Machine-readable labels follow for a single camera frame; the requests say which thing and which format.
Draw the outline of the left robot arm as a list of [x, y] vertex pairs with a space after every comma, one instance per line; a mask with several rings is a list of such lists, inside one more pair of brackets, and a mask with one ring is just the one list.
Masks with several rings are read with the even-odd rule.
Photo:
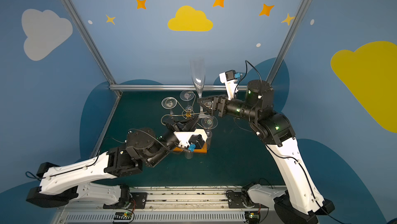
[[131, 128], [122, 145], [94, 158], [68, 166], [43, 163], [36, 173], [40, 184], [30, 189], [26, 201], [42, 208], [75, 201], [127, 208], [134, 202], [129, 186], [105, 186], [97, 184], [97, 180], [136, 175], [144, 166], [154, 168], [176, 148], [188, 153], [201, 149], [208, 136], [204, 129], [196, 127], [197, 123], [197, 117], [170, 119], [167, 131], [159, 137], [150, 128]]

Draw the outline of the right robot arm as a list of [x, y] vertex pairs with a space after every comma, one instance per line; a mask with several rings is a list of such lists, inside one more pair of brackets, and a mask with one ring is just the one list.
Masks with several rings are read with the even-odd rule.
[[198, 99], [198, 104], [210, 115], [217, 112], [219, 117], [230, 115], [248, 121], [277, 164], [286, 190], [249, 184], [242, 189], [246, 206], [268, 207], [285, 224], [317, 224], [318, 216], [329, 215], [335, 206], [315, 187], [290, 121], [274, 110], [274, 93], [268, 82], [251, 80], [244, 100], [215, 95]]

